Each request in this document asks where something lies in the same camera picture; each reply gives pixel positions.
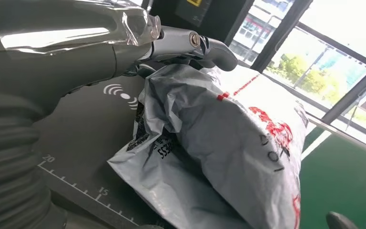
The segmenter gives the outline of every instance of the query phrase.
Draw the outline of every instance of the white plastic bag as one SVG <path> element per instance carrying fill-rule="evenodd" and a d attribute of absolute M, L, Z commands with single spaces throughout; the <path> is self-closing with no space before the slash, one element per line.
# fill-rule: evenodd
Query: white plastic bag
<path fill-rule="evenodd" d="M 141 127 L 146 139 L 136 138 L 109 163 L 166 220 L 178 229 L 299 227 L 299 171 L 307 118 L 288 91 L 241 66 L 206 74 L 187 65 L 169 65 L 147 78 L 140 102 L 145 107 Z M 186 176 L 189 170 L 174 167 L 178 163 L 169 159 L 168 150 L 154 143 L 164 129 L 176 133 L 184 149 L 172 150 L 173 158 L 187 152 L 194 161 L 190 164 L 201 167 L 248 226 L 231 211 L 226 211 L 229 223 L 223 224 L 224 211 L 212 212 L 214 200 L 202 203 L 202 198 L 187 197 L 201 196 L 191 181 L 197 175 Z M 175 174 L 173 183 L 167 182 L 170 174 Z M 186 185 L 191 187 L 183 188 L 184 195 L 176 191 Z M 206 211 L 200 212 L 207 220 L 190 212 L 203 205 Z"/>

